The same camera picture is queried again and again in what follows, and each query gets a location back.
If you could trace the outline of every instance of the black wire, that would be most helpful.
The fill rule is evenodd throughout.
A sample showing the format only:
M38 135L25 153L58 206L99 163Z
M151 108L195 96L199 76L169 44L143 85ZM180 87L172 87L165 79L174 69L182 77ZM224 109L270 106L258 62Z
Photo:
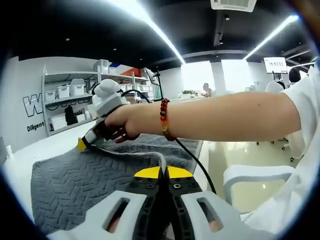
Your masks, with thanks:
M135 89L125 91L124 93L121 94L121 97L124 97L125 95L127 95L128 93L131 93L131 92L137 92L137 93L141 94L142 98L145 99L148 102L148 104L150 103L149 99L142 92L135 90Z
M143 96L143 98L144 98L148 103L150 103L149 99L148 99L142 92L140 92L140 91L138 91L138 90L135 90L135 89L131 89L131 90L125 91L124 93L121 94L121 96L124 97L125 95L127 95L128 93L131 93L131 92L137 92L137 93L141 94L141 95ZM211 178L210 178L207 170L206 170L205 167L202 165L202 163L199 161L199 159L196 158L196 156L195 156L192 152L190 152L178 139L176 139L176 142L177 142L177 143L180 145L180 147L182 147L182 148L195 160L195 162L200 166L200 168L202 169L202 171L203 171L206 179L208 180L208 183L209 183L209 185L210 185L211 191L212 191L213 193L217 194L217 193L216 193L215 186L214 186L214 184L213 184L213 182L212 182L212 180L211 180Z
M176 142L196 161L197 164L199 164L199 166L200 166L200 168L202 169L202 171L203 171L206 179L208 180L208 183L209 183L209 185L210 185L211 191L212 191L213 193L217 194L217 193L216 193L215 186L214 186L214 184L213 184L213 182L212 182L212 180L211 180L211 178L210 178L207 170L206 170L205 167L202 165L202 163L199 161L199 159L196 158L196 156L195 156L192 152L190 152L178 139L176 139Z

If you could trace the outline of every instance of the air conditioning vent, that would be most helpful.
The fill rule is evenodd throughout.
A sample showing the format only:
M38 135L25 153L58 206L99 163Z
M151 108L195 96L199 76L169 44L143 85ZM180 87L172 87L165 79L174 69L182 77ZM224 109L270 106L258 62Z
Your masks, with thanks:
M252 13L257 0L210 0L213 10L236 10Z

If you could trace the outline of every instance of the ceiling light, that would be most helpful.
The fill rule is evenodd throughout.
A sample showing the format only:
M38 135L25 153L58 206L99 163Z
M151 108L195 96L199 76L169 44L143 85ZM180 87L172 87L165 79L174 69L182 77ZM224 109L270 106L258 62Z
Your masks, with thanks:
M269 42L274 36L280 33L286 26L288 26L290 23L295 22L298 19L299 17L297 15L290 15L275 30L273 30L273 32L271 32L269 36L267 36L258 46L256 46L255 49L253 49L247 56L245 56L243 60L247 60L251 55L253 55L256 51L262 48L263 45Z
M292 66L291 68L296 68L296 67L302 67L302 66L307 66L307 65L313 65L315 64L316 62L307 62L307 63L303 63L303 64L299 64L299 65L294 65Z
M165 33L151 20L145 9L136 0L107 0L109 3L121 8L128 14L147 23L171 48L182 64L186 64L176 47L172 44Z

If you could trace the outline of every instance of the red beaded bracelet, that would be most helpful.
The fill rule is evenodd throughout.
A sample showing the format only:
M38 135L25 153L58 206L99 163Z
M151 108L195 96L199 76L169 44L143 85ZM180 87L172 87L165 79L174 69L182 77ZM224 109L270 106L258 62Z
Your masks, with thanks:
M168 141L174 141L176 138L171 136L168 129L168 119L167 119L167 107L168 103L170 102L169 99L165 98L161 101L161 108L160 108L160 120L161 120L161 126L162 126L162 132L165 138Z

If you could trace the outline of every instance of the hand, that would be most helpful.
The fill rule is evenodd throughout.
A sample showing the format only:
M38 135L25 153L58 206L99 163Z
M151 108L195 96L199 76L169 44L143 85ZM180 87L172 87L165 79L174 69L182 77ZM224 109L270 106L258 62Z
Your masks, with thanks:
M107 127L123 126L122 130L119 130L112 136L112 139L115 140L116 143L122 143L127 140L123 137L125 131L127 136L130 138L136 138L140 134L135 127L135 114L140 109L141 105L142 104L121 106L104 120L104 124Z

